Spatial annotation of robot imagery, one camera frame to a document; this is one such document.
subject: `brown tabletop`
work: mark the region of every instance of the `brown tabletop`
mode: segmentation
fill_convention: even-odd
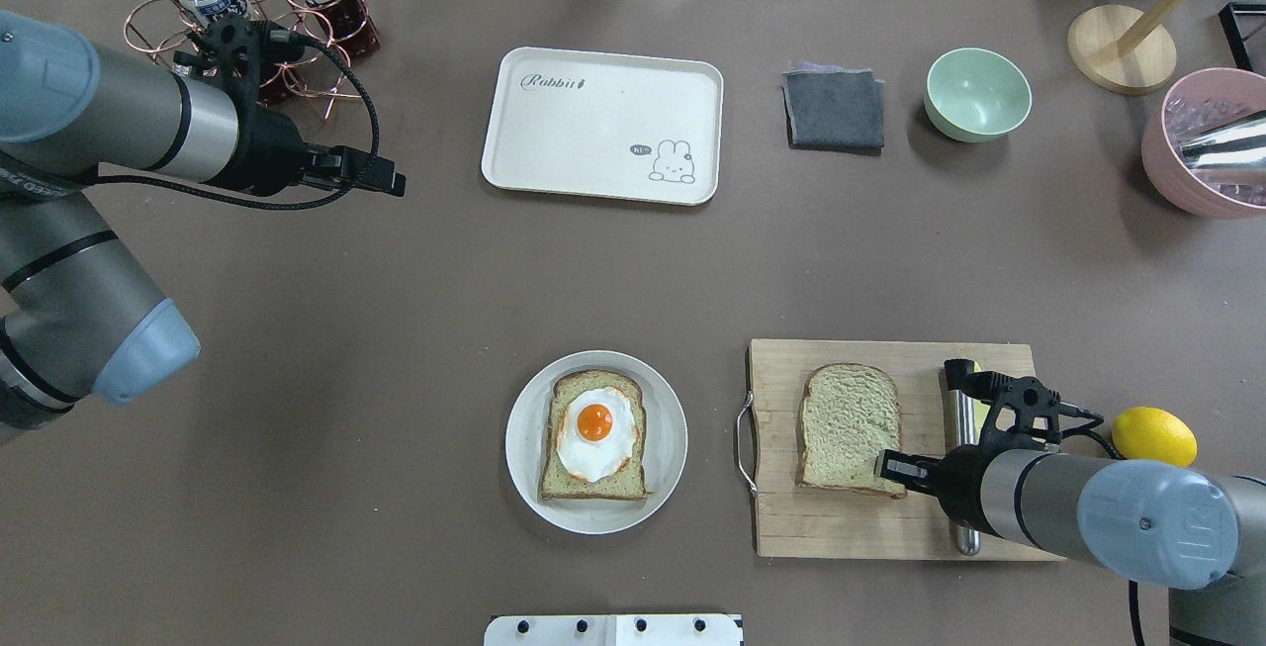
[[[122,47],[139,1],[0,5]],[[457,645],[492,614],[698,611],[742,613],[749,643],[1129,640],[1125,583],[1098,567],[757,557],[732,436],[753,337],[1029,343],[1072,402],[1166,407],[1198,467],[1266,472],[1266,225],[1166,203],[1138,151],[1160,95],[1105,92],[1065,52],[1081,10],[1155,0],[368,1],[384,49],[358,70],[405,199],[90,191],[203,356],[0,452],[0,642]],[[1171,19],[1179,73],[1231,65],[1223,3]],[[485,182],[519,46],[715,65],[714,199]],[[922,113],[928,66],[963,46],[1028,75],[1005,141],[957,144]],[[886,79],[882,155],[787,148],[779,73],[800,61]],[[363,129],[346,108],[314,138]],[[658,369],[690,429],[672,498],[606,537],[529,512],[503,448],[524,383],[589,348]],[[1165,618],[1144,588],[1155,642]]]

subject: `folded gray cloth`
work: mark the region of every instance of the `folded gray cloth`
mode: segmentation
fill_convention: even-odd
[[[798,149],[881,149],[884,81],[871,70],[800,65],[782,73]]]

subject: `wooden stand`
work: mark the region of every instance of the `wooden stand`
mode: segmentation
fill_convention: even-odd
[[[1162,20],[1184,0],[1160,0],[1148,11],[1095,6],[1072,20],[1069,54],[1091,82],[1120,95],[1160,90],[1177,67]]]

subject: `bread slice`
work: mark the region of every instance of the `bread slice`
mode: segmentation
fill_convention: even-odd
[[[872,366],[819,367],[800,403],[796,484],[905,498],[905,488],[875,476],[885,448],[900,450],[896,383]]]
[[[567,472],[558,451],[555,448],[555,436],[570,404],[589,389],[614,386],[632,399],[633,424],[637,426],[637,440],[633,442],[633,456],[620,470],[601,480],[587,483],[572,478]],[[642,469],[642,455],[646,450],[646,407],[642,405],[642,388],[628,376],[614,371],[589,370],[568,374],[555,383],[553,398],[549,400],[549,421],[546,422],[546,467],[541,471],[541,498],[605,498],[609,500],[644,500],[646,471]]]

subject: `blue joint cap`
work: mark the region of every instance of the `blue joint cap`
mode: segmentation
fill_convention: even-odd
[[[0,142],[37,142],[66,129],[100,81],[89,38],[0,9]]]
[[[92,393],[110,404],[125,404],[197,357],[197,337],[171,299],[154,305],[105,362]]]
[[[1120,461],[1096,472],[1081,489],[1077,527],[1105,567],[1171,589],[1215,583],[1239,550],[1239,523],[1222,489],[1160,461]]]

